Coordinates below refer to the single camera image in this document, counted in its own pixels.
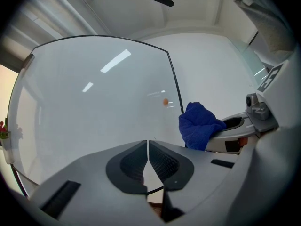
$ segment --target flower pot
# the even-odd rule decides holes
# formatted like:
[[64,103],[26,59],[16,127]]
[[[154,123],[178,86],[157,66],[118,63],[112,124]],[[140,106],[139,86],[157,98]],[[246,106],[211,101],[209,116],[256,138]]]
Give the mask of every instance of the flower pot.
[[8,138],[6,139],[0,139],[1,140],[1,145],[4,153],[4,158],[7,164],[12,164],[14,163],[14,157],[13,157],[13,151],[11,148],[11,143],[10,143],[10,132],[8,132]]

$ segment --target ceiling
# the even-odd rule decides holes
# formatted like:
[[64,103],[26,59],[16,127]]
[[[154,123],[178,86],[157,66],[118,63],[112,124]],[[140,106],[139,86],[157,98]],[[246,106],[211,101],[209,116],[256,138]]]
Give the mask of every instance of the ceiling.
[[0,56],[7,60],[0,63],[16,71],[37,45],[75,35],[143,41],[173,33],[222,34],[223,0],[173,1],[167,7],[152,0],[27,0],[3,36]]

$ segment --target blue towel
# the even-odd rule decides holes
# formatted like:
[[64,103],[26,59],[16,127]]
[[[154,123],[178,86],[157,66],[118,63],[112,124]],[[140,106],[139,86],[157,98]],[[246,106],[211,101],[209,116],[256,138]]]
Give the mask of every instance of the blue towel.
[[226,127],[200,102],[189,102],[186,112],[179,117],[179,129],[186,146],[196,150],[204,151],[211,135]]

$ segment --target white wall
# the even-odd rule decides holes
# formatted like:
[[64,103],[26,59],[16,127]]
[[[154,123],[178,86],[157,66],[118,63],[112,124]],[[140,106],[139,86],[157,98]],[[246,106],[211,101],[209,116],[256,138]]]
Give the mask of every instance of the white wall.
[[254,93],[245,61],[223,36],[203,33],[174,34],[144,41],[166,49],[173,62],[184,110],[199,101],[219,119],[245,110]]
[[250,43],[257,32],[252,21],[233,0],[223,0],[219,25],[226,37],[246,44]]
[[[8,114],[8,104],[18,74],[0,65],[0,121],[4,121]],[[16,192],[22,193],[10,165],[4,159],[2,148],[0,148],[0,171],[8,186]]]

